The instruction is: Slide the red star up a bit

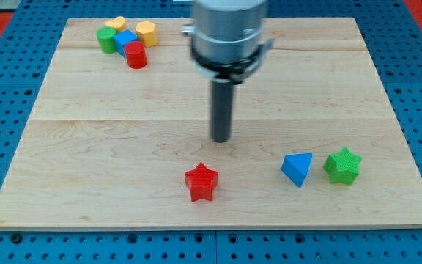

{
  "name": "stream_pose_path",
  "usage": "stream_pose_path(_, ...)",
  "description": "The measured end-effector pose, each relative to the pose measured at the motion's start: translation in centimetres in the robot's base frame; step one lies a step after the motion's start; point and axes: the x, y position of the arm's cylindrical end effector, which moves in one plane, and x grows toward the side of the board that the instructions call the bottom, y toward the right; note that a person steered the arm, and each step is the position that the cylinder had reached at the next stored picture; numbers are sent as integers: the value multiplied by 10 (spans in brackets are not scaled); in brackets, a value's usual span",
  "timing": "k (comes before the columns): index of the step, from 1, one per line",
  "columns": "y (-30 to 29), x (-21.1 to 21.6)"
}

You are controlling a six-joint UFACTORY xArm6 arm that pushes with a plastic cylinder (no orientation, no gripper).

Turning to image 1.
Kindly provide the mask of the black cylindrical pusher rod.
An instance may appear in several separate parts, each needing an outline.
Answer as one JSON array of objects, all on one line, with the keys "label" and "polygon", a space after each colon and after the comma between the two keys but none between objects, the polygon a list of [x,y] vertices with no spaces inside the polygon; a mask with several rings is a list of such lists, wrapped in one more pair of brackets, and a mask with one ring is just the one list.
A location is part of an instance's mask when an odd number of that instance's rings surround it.
[{"label": "black cylindrical pusher rod", "polygon": [[212,82],[210,134],[214,142],[226,142],[231,136],[233,97],[232,82]]}]

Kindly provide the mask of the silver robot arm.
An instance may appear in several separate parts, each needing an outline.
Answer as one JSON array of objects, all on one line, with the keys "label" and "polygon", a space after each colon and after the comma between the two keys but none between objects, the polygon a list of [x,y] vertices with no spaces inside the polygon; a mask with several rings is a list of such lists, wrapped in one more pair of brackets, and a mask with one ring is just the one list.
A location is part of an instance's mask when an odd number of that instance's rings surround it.
[{"label": "silver robot arm", "polygon": [[254,74],[273,39],[261,41],[267,0],[195,0],[193,22],[183,26],[198,71],[210,80],[210,136],[229,140],[234,88]]}]

